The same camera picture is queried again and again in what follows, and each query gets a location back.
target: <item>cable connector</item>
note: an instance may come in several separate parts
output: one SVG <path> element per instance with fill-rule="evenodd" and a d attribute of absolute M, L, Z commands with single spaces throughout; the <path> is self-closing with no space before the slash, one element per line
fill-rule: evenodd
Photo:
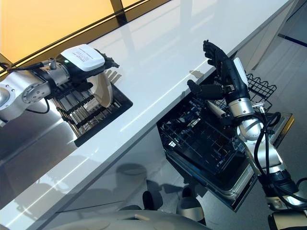
<path fill-rule="evenodd" d="M 256 104 L 253 104 L 252 107 L 253 107 L 253 109 L 259 109 L 262 114 L 265 113 L 264 102 L 258 102 Z"/>

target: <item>robotic hand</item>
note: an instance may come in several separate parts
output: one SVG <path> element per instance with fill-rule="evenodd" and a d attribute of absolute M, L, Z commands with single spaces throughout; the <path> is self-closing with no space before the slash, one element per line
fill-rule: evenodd
<path fill-rule="evenodd" d="M 0 65 L 10 73 L 0 82 L 0 127 L 43 98 L 48 112 L 47 99 L 54 98 L 64 84 L 83 92 L 93 86 L 87 78 L 111 67 L 119 67 L 112 58 L 84 44 L 64 50 L 55 59 L 24 68 L 11 68 L 5 63 Z"/>
<path fill-rule="evenodd" d="M 225 98 L 233 116 L 232 123 L 238 125 L 237 135 L 246 146 L 246 157 L 262 184 L 268 206 L 276 211 L 269 216 L 270 227 L 277 224 L 277 219 L 286 218 L 289 227 L 307 226 L 307 200 L 302 198 L 298 185 L 292 181 L 280 155 L 269 142 L 269 134 L 272 132 L 269 127 L 278 123 L 281 114 L 277 112 L 267 117 L 263 103 L 252 105 L 248 81 L 239 58 L 230 59 L 208 40 L 204 41 L 203 50 L 209 59 L 208 64 L 216 67 L 217 80 L 221 85 L 199 86 L 189 80 L 188 86 L 192 93 L 206 100 Z M 208 108 L 220 117 L 225 114 L 210 101 Z"/>

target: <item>black cable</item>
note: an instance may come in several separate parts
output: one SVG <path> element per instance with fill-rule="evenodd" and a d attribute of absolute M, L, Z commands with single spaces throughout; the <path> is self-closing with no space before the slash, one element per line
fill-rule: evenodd
<path fill-rule="evenodd" d="M 0 67 L 2 67 L 4 70 L 7 70 L 11 68 L 11 65 L 6 62 L 0 62 Z"/>
<path fill-rule="evenodd" d="M 299 180 L 296 182 L 296 186 L 299 187 L 299 185 L 300 185 L 303 181 L 307 181 L 307 177 L 303 177 L 303 178 L 299 179 Z"/>
<path fill-rule="evenodd" d="M 11 66 L 9 65 L 9 67 L 7 67 L 5 70 L 8 73 L 12 73 L 14 71 L 31 70 L 31 69 L 37 69 L 37 68 L 40 68 L 40 67 L 44 67 L 44 64 L 42 62 L 37 62 L 37 63 L 32 64 L 30 66 L 20 67 L 20 68 L 11 68 Z"/>
<path fill-rule="evenodd" d="M 284 190 L 283 188 L 281 188 L 279 185 L 277 185 L 276 183 L 274 183 L 273 181 L 270 180 L 269 177 L 269 169 L 270 169 L 270 160 L 269 160 L 269 134 L 268 134 L 268 127 L 272 127 L 274 125 L 276 125 L 280 118 L 281 118 L 281 114 L 279 112 L 274 113 L 272 116 L 269 117 L 269 119 L 267 119 L 267 117 L 265 115 L 261 116 L 262 120 L 263 120 L 263 128 L 261 129 L 260 135 L 257 139 L 256 145 L 255 145 L 255 149 L 254 149 L 254 158 L 255 158 L 255 163 L 256 166 L 258 167 L 260 173 L 264 176 L 264 178 L 266 178 L 266 180 L 268 180 L 268 182 L 272 185 L 272 189 L 275 191 L 275 193 L 277 194 L 277 196 L 280 198 L 280 200 L 282 200 L 285 205 L 287 207 L 291 207 L 292 209 L 296 209 L 299 211 L 303 211 L 307 209 L 307 204 L 305 205 L 300 205 L 300 206 L 296 206 L 291 204 L 290 202 L 288 202 L 286 199 L 284 199 L 284 194 L 287 196 L 291 196 L 297 200 L 300 200 L 302 202 L 307 203 L 307 199 L 304 199 L 302 197 L 296 196 L 294 194 L 289 194 L 288 191 Z M 265 141 L 266 141 L 266 173 L 264 173 L 262 166 L 260 165 L 259 159 L 258 159 L 258 150 L 259 150 L 259 146 L 261 143 L 261 140 L 263 138 L 263 136 L 265 135 Z M 307 178 L 302 178 L 300 179 L 296 184 L 300 184 L 302 181 L 307 180 Z"/>
<path fill-rule="evenodd" d="M 35 114 L 46 114 L 46 113 L 48 113 L 49 110 L 50 110 L 49 102 L 46 98 L 44 98 L 44 99 L 45 99 L 46 105 L 47 105 L 47 110 L 45 112 L 35 111 L 35 110 L 31 110 L 31 109 L 25 109 L 25 110 L 28 111 L 28 112 L 31 112 L 31 113 L 35 113 Z"/>
<path fill-rule="evenodd" d="M 265 169 L 267 171 L 267 177 L 270 176 L 270 159 L 269 159 L 269 134 L 268 132 L 264 133 L 265 136 Z"/>

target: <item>window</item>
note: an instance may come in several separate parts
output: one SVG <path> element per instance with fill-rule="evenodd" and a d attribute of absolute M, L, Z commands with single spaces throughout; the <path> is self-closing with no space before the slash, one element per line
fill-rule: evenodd
<path fill-rule="evenodd" d="M 169 0 L 1 0 L 0 61 L 29 65 L 89 43 Z"/>

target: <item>dishwasher door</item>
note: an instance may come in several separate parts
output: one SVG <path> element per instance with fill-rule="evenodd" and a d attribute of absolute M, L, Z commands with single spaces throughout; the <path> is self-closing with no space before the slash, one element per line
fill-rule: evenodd
<path fill-rule="evenodd" d="M 249 76 L 249 92 L 254 102 L 267 101 L 276 86 Z M 215 81 L 214 73 L 204 83 Z M 227 110 L 223 101 L 215 104 Z M 278 147 L 293 123 L 291 114 L 273 128 L 271 142 Z M 245 147 L 236 137 L 235 127 L 224 127 L 206 108 L 206 103 L 188 94 L 157 123 L 166 158 L 186 177 L 205 186 L 233 211 L 237 211 L 257 181 L 245 157 Z"/>

